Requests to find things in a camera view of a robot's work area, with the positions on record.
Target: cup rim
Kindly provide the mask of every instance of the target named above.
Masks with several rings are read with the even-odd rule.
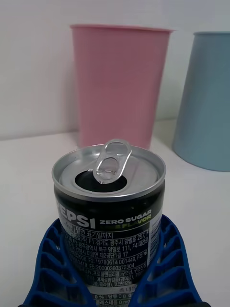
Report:
[[[227,35],[230,31],[200,31],[194,32],[194,35]]]
[[[140,31],[155,31],[171,33],[173,30],[164,28],[152,28],[136,25],[116,25],[116,24],[71,24],[71,29],[74,28],[99,28],[99,29],[114,29],[114,30],[140,30]]]

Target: soda can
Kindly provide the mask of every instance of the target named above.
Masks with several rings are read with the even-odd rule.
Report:
[[[124,140],[55,163],[65,248],[98,306],[128,306],[156,254],[165,173],[159,156]]]

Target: blue plastic holder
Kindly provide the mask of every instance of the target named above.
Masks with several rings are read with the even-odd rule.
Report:
[[[163,215],[158,251],[139,282],[129,307],[190,306],[201,302],[189,270],[183,239],[173,222]],[[59,219],[49,227],[41,242],[34,281],[24,304],[96,307],[65,253]]]

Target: pink plastic cup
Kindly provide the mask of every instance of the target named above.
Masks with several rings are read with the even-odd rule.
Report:
[[[73,25],[80,146],[149,148],[171,30]]]

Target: light blue cup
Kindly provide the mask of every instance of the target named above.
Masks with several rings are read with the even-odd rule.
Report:
[[[196,166],[230,171],[230,32],[195,33],[173,149]]]

